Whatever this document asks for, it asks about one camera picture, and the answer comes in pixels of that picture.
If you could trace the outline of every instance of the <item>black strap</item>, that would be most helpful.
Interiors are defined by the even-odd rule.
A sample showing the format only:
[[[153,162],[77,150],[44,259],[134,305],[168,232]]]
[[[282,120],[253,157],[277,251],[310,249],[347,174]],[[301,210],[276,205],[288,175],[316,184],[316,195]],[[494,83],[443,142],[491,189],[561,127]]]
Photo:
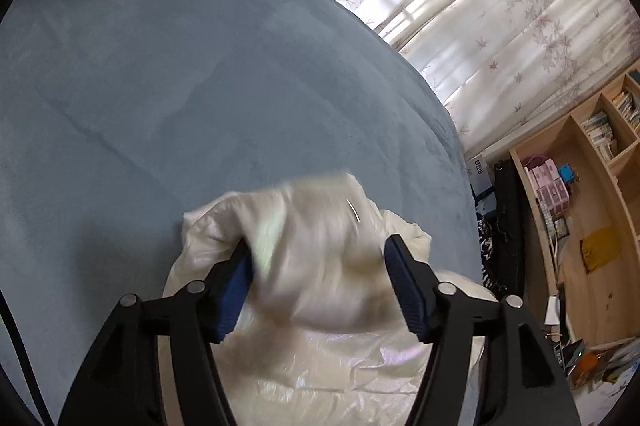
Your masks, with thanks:
[[[9,305],[7,305],[1,290],[0,318],[2,318],[4,326],[6,327],[6,331],[9,333],[9,338],[11,339],[11,342],[14,346],[15,355],[18,357],[18,362],[20,362],[20,368],[22,369],[24,380],[27,382],[27,387],[29,389],[29,392],[31,393],[31,398],[33,399],[33,403],[36,405],[36,409],[38,410],[38,414],[40,415],[44,426],[55,426],[53,420],[51,419],[51,415],[49,415],[49,410],[47,410],[47,405],[44,403],[44,399],[42,398],[42,394],[40,393],[40,387],[38,386],[38,381],[36,380],[36,376],[33,373],[33,368],[31,367],[31,363],[29,361],[27,349],[24,348],[24,343],[22,342],[22,338],[20,337],[20,332],[18,332],[18,327],[15,324],[14,317],[9,310]]]
[[[558,300],[560,302],[560,343],[567,345],[569,343],[569,328],[566,326],[566,293],[564,291],[564,282],[558,285]]]
[[[0,417],[3,426],[42,426],[27,408],[0,365]]]

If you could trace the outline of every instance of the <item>crumpled white sheet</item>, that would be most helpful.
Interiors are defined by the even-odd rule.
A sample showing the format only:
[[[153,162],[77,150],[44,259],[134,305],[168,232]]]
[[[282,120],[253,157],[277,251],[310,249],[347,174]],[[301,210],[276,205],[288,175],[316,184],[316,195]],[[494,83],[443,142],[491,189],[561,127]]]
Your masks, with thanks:
[[[383,261],[400,234],[426,262],[431,237],[379,210],[358,181],[339,174],[273,189],[227,193],[184,215],[184,249],[164,296],[226,260],[245,236],[254,284],[236,329],[212,345],[239,426],[401,426],[431,347],[406,328]],[[452,272],[465,293],[492,294]],[[470,368],[482,350],[475,338]],[[169,426],[182,424],[168,341],[159,343]]]

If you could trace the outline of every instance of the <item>metal screw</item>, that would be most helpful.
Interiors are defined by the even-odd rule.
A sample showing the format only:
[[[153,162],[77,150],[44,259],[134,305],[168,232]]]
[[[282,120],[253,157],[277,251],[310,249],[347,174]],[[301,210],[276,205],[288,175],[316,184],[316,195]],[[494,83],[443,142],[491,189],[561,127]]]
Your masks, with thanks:
[[[120,304],[123,307],[131,307],[136,301],[138,301],[138,297],[135,294],[125,294],[120,298]]]
[[[456,293],[458,288],[452,283],[449,283],[448,281],[444,281],[438,284],[438,290],[443,294],[448,294],[449,296],[451,296]]]
[[[194,280],[187,285],[187,291],[191,294],[198,294],[204,291],[204,282],[201,280]]]
[[[522,307],[522,298],[520,296],[516,296],[515,294],[509,294],[507,296],[507,305],[509,307],[513,307],[514,309],[519,309]]]

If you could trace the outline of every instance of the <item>blue blanket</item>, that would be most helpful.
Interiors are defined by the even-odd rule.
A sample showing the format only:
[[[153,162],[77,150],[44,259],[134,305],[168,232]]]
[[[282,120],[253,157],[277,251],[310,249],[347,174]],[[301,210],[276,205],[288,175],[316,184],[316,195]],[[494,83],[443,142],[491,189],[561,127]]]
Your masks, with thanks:
[[[333,0],[16,0],[0,24],[0,287],[53,415],[120,295],[161,294],[183,212],[341,169],[433,237],[435,267],[480,281],[449,115]]]

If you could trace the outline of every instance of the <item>book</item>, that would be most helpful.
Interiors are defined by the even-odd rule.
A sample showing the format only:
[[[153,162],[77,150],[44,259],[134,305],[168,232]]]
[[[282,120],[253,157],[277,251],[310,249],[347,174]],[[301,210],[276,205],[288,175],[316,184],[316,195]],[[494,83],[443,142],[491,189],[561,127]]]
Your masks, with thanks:
[[[631,112],[635,110],[635,106],[632,101],[632,96],[628,92],[621,92],[621,95],[616,96],[615,100],[619,103],[620,107],[628,111],[628,116],[631,118]],[[638,113],[638,123],[640,126],[640,111]],[[593,143],[593,146],[602,156],[605,162],[613,160],[618,154],[618,143],[613,133],[613,129],[609,124],[609,117],[604,111],[600,111],[597,114],[593,114],[589,119],[581,124],[589,140]]]
[[[626,122],[634,129],[636,135],[640,135],[640,99],[638,96],[625,88],[613,98],[612,102]]]

